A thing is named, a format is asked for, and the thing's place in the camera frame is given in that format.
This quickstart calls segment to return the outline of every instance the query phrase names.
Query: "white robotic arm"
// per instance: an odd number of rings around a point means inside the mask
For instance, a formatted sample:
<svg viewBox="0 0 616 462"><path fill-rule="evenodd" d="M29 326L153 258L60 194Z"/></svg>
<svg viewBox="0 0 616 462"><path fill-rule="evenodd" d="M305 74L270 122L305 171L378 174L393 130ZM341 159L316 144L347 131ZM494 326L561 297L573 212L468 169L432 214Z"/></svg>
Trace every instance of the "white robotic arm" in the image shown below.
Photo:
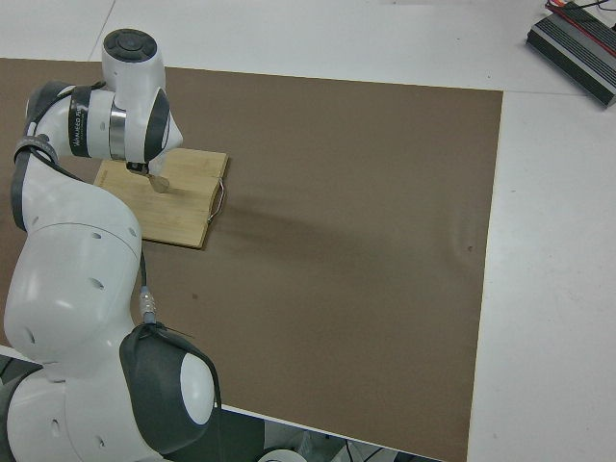
<svg viewBox="0 0 616 462"><path fill-rule="evenodd" d="M42 369L0 390L1 460L161 460L203 434L215 396L219 407L206 356L151 318L132 322L135 216L57 163L70 154L113 158L147 173L182 140L150 36L109 34L103 69L107 90L58 82L37 90L17 145L13 216L28 238L4 325L11 345Z"/></svg>

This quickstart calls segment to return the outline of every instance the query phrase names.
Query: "metal handle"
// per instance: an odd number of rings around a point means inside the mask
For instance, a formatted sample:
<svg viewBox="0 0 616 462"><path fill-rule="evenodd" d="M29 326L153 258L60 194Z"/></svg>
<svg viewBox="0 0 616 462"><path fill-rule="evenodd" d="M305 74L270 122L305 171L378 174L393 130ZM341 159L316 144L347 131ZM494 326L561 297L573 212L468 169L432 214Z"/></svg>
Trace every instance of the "metal handle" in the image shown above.
<svg viewBox="0 0 616 462"><path fill-rule="evenodd" d="M212 224L214 218L220 213L222 210L222 203L224 202L224 198L227 196L227 191L224 188L224 182L222 178L218 179L218 184L220 185L220 196L218 197L218 205L216 206L216 210L208 217L208 224Z"/></svg>

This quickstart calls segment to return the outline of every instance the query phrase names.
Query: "white tabletop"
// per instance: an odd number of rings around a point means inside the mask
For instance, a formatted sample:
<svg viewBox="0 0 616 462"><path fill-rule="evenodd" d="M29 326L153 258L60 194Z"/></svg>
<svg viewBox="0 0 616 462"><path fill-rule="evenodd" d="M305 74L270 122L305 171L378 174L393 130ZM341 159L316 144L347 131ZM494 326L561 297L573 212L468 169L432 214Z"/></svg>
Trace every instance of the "white tabletop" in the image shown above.
<svg viewBox="0 0 616 462"><path fill-rule="evenodd" d="M133 27L171 66L504 90L468 460L612 461L616 109L524 45L545 14L541 0L3 0L0 56L98 61L105 34Z"/></svg>

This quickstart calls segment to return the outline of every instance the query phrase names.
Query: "red cable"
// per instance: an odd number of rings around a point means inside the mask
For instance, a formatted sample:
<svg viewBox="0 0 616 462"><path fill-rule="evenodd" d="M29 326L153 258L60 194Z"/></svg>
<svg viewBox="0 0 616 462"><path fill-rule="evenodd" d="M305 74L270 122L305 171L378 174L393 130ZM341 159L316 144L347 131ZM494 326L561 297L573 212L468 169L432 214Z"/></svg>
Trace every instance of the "red cable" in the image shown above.
<svg viewBox="0 0 616 462"><path fill-rule="evenodd" d="M603 43L602 41L600 41L598 38L596 38L595 36L593 36L590 32L586 31L583 27L581 27L579 24L577 24L572 18L570 18L569 16L567 16L565 13L563 13L560 7L555 7L553 5L550 5L549 3L546 4L546 9L550 10L553 13L558 14L560 17L562 17L564 20L566 20L569 24L571 24L572 26L576 27L576 29L580 30L583 34L585 34L587 37L589 37L590 39L592 39L595 43L597 43L603 50L605 50L607 53L609 53L610 55L612 55L613 57L616 58L616 51L614 51L612 48L610 48L609 46L607 46L605 43Z"/></svg>

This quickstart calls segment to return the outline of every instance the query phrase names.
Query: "brown table surface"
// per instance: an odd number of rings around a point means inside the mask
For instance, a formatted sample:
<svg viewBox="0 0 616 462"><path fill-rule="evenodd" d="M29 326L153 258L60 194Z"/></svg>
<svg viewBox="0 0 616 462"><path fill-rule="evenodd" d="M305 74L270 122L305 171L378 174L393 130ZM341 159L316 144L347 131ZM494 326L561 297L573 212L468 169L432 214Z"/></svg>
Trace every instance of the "brown table surface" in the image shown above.
<svg viewBox="0 0 616 462"><path fill-rule="evenodd" d="M0 60L2 299L27 96L100 78ZM229 196L207 250L144 244L148 282L226 403L465 460L501 93L175 68L167 92L184 146L229 154Z"/></svg>

